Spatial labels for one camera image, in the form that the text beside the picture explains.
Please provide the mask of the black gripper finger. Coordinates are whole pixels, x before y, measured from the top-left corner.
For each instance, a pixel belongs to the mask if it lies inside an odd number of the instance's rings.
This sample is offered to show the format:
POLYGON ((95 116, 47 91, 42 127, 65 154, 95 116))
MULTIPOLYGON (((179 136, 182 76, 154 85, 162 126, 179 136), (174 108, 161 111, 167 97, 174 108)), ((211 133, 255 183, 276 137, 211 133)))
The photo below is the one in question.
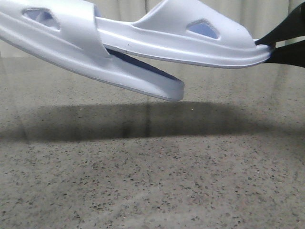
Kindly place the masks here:
POLYGON ((264 37, 255 41, 256 45, 272 45, 305 35, 305 3, 297 6, 278 26, 264 37))
POLYGON ((304 64, 305 63, 305 43, 296 42, 279 48, 275 44, 269 44, 272 47, 270 58, 265 63, 277 64, 304 64))

